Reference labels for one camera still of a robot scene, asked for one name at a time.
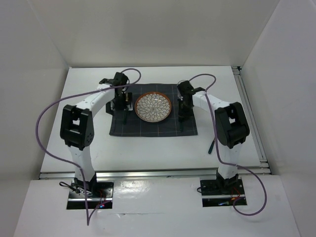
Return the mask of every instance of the dark gray placemat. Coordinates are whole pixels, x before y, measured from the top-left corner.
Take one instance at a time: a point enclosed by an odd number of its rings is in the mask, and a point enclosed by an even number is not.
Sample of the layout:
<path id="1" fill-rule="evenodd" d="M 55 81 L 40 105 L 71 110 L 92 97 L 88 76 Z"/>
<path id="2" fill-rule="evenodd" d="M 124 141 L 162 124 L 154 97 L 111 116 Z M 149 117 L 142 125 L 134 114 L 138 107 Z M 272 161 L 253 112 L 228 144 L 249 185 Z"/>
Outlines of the dark gray placemat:
<path id="1" fill-rule="evenodd" d="M 171 112 L 167 118 L 160 122 L 146 122 L 141 120 L 135 111 L 129 111 L 126 124 L 123 124 L 123 111 L 115 111 L 110 129 L 111 136 L 119 137 L 180 137 L 198 134 L 196 120 L 191 117 L 183 122 L 183 132 L 178 122 L 178 96 L 176 84 L 136 84 L 129 87 L 128 92 L 133 93 L 133 103 L 146 92 L 160 92 L 171 101 Z"/>

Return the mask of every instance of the plate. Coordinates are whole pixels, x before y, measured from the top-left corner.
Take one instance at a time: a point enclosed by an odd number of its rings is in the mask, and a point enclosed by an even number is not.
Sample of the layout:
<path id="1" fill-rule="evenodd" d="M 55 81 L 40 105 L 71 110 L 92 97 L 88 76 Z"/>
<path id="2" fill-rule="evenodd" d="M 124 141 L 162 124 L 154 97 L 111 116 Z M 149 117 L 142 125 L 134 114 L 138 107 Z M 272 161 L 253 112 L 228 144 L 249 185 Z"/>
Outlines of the plate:
<path id="1" fill-rule="evenodd" d="M 160 92 L 147 92 L 136 100 L 135 112 L 144 121 L 159 122 L 170 114 L 171 102 Z"/>

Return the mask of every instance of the white wall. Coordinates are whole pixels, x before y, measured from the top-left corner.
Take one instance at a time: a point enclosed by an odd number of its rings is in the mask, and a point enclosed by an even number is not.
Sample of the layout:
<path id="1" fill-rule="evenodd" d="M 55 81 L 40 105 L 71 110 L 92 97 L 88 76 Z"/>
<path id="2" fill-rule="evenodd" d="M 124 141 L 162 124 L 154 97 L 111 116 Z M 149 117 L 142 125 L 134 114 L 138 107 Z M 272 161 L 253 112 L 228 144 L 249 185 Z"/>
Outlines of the white wall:
<path id="1" fill-rule="evenodd" d="M 281 0 L 242 76 L 274 173 L 302 237 L 314 237 L 316 206 L 316 5 Z"/>
<path id="2" fill-rule="evenodd" d="M 242 65 L 278 0 L 32 0 L 70 66 Z"/>
<path id="3" fill-rule="evenodd" d="M 26 0 L 1 1 L 0 32 L 0 230 L 9 237 L 43 160 L 37 116 L 60 96 L 68 68 Z M 45 144 L 54 113 L 42 123 Z"/>

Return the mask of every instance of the white tabletop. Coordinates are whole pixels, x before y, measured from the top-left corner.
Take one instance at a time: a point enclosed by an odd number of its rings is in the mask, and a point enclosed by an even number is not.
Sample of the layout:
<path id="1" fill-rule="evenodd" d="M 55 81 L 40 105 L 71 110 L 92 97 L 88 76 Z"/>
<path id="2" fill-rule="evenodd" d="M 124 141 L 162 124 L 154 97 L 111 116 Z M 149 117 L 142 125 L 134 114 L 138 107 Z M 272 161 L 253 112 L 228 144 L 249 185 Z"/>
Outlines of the white tabletop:
<path id="1" fill-rule="evenodd" d="M 14 236 L 299 237 L 280 178 L 260 177 L 268 202 L 253 217 L 231 206 L 202 207 L 198 178 L 115 181 L 113 208 L 96 211 L 89 227 L 85 210 L 66 210 L 69 189 L 60 187 L 59 180 L 31 181 Z M 247 206 L 237 208 L 259 210 L 264 197 L 258 180 L 252 175 L 242 179 Z"/>
<path id="2" fill-rule="evenodd" d="M 94 90 L 103 78 L 113 78 L 124 68 L 76 68 L 70 69 L 62 97 Z M 209 89 L 212 95 L 228 101 L 241 102 L 231 67 L 144 67 L 139 83 L 177 83 L 201 73 L 217 77 Z M 134 71 L 125 73 L 131 81 L 138 78 Z M 194 87 L 207 87 L 213 78 L 200 77 L 192 81 Z M 62 109 L 66 104 L 75 105 L 83 98 L 69 99 L 58 106 L 47 149 L 53 154 L 71 160 L 71 154 L 59 136 Z M 92 165 L 96 171 L 153 170 L 218 167 L 215 150 L 208 149 L 214 139 L 210 114 L 194 108 L 198 136 L 188 137 L 115 137 L 110 136 L 112 116 L 105 107 L 94 117 L 95 137 L 91 144 Z M 240 165 L 258 166 L 259 156 L 250 134 L 240 152 Z M 41 172 L 74 171 L 70 164 L 45 155 Z"/>

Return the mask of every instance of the robotic arm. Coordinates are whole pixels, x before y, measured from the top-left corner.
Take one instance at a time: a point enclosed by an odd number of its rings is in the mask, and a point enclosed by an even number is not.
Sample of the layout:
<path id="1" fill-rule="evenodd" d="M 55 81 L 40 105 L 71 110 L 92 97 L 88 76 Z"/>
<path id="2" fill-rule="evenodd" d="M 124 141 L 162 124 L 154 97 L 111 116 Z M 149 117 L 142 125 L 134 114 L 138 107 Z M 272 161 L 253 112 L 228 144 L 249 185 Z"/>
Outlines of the robotic arm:
<path id="1" fill-rule="evenodd" d="M 126 85 L 128 81 L 125 74 L 116 73 L 114 79 L 101 80 L 97 90 Z M 90 191 L 96 182 L 96 173 L 90 155 L 90 144 L 94 137 L 93 117 L 104 105 L 107 113 L 111 115 L 114 114 L 114 110 L 124 110 L 127 116 L 127 111 L 133 110 L 132 93 L 126 93 L 124 88 L 100 91 L 89 95 L 75 106 L 66 105 L 62 114 L 60 137 L 69 147 L 73 161 L 83 168 Z M 77 167 L 75 167 L 75 185 L 83 188 L 83 178 Z"/>
<path id="2" fill-rule="evenodd" d="M 200 107 L 209 112 L 206 96 L 212 104 L 215 113 L 215 123 L 219 140 L 219 152 L 222 161 L 237 164 L 242 143 L 249 135 L 249 126 L 239 102 L 228 103 L 210 94 L 205 94 L 201 87 L 193 88 L 189 81 L 177 85 L 179 97 L 179 122 L 193 115 L 193 107 Z M 216 179 L 221 189 L 234 185 L 238 180 L 237 167 L 220 163 Z"/>

